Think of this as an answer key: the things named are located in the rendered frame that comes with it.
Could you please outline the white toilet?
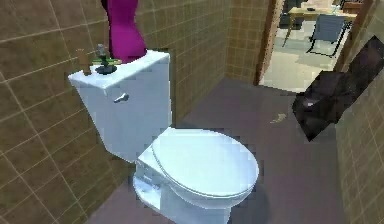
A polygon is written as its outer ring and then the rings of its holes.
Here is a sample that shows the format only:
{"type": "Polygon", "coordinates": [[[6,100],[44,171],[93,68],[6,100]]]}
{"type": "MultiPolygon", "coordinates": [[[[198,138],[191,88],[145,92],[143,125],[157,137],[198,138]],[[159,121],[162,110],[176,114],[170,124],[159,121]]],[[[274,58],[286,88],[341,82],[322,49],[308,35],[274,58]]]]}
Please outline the white toilet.
{"type": "Polygon", "coordinates": [[[170,56],[145,56],[103,74],[94,66],[68,77],[105,149],[134,164],[143,204],[175,224],[228,224],[252,192],[259,166],[236,139],[207,129],[172,127],[170,56]]]}

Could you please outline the magenta vase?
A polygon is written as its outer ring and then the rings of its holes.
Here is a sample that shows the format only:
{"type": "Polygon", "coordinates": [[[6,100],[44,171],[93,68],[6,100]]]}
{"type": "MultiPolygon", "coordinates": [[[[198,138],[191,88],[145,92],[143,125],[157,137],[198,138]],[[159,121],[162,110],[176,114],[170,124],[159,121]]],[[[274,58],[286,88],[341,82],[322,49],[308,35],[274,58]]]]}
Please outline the magenta vase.
{"type": "Polygon", "coordinates": [[[112,58],[130,63],[143,57],[147,48],[136,23],[139,0],[100,0],[109,22],[109,52],[112,58]]]}

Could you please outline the brown small bottle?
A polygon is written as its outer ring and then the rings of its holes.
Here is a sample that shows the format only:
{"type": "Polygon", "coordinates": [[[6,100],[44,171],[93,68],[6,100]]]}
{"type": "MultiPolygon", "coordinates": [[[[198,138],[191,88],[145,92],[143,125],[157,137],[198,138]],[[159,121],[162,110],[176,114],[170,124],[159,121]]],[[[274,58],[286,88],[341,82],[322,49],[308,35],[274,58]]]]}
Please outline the brown small bottle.
{"type": "Polygon", "coordinates": [[[90,66],[91,64],[89,63],[88,55],[84,49],[77,49],[76,50],[77,55],[78,55],[78,60],[79,60],[79,65],[81,70],[83,71],[85,76],[88,76],[91,74],[90,66]]]}

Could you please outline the grey chair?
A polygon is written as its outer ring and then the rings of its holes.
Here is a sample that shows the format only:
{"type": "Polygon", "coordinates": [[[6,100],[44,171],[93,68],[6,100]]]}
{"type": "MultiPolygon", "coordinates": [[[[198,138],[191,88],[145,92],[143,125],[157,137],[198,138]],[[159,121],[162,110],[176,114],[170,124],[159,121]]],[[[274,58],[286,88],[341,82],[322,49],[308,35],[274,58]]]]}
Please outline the grey chair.
{"type": "Polygon", "coordinates": [[[311,36],[311,46],[307,53],[314,53],[313,48],[318,40],[336,43],[334,51],[328,54],[328,57],[333,58],[340,46],[341,40],[345,34],[347,20],[345,16],[320,14],[316,19],[313,34],[311,36]]]}

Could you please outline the wooden table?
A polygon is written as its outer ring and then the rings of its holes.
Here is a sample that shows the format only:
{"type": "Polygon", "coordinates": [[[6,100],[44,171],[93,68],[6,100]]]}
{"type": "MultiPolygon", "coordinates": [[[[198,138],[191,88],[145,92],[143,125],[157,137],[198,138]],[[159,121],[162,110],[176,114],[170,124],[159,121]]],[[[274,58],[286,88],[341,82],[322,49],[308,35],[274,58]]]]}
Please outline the wooden table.
{"type": "Polygon", "coordinates": [[[315,21],[321,14],[342,16],[348,22],[353,22],[357,17],[356,14],[344,13],[342,10],[333,10],[332,8],[316,8],[314,11],[308,11],[306,8],[293,7],[288,11],[290,22],[283,44],[286,44],[286,41],[288,40],[294,26],[294,22],[297,18],[303,18],[304,20],[308,21],[315,21]]]}

